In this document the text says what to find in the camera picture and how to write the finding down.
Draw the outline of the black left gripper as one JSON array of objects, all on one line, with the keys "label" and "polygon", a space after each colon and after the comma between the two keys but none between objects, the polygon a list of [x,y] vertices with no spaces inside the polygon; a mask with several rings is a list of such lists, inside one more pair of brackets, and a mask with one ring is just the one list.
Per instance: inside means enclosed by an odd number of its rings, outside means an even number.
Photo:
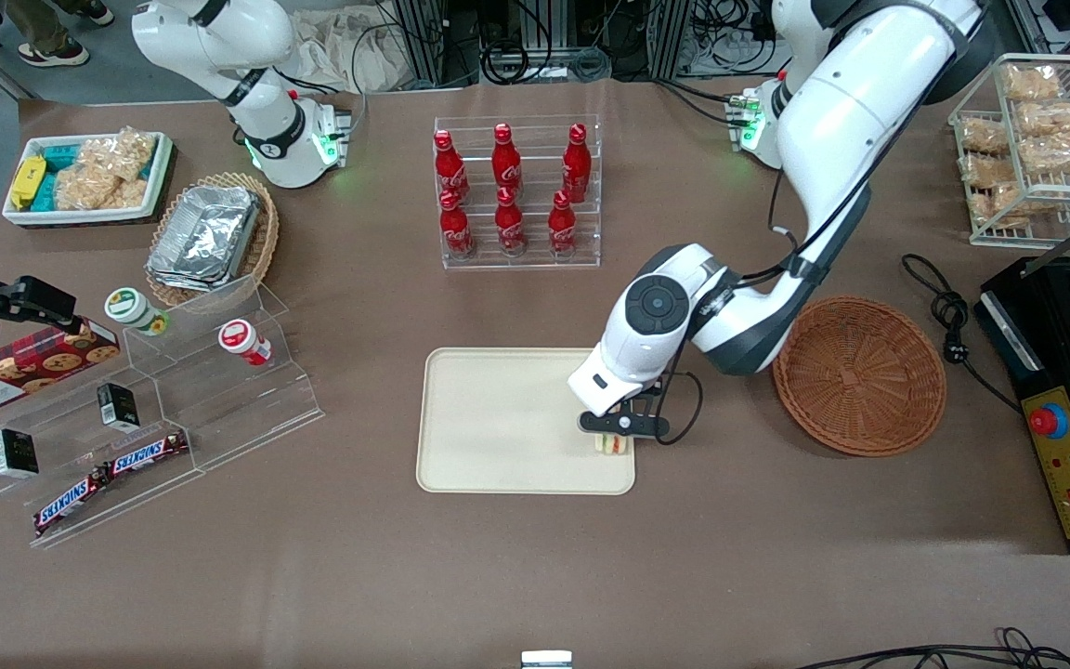
[{"label": "black left gripper", "polygon": [[613,402],[607,408],[606,414],[628,413],[640,416],[657,416],[661,411],[662,395],[664,390],[664,378],[657,378],[646,387],[642,387],[638,393],[623,398],[620,402]]}]

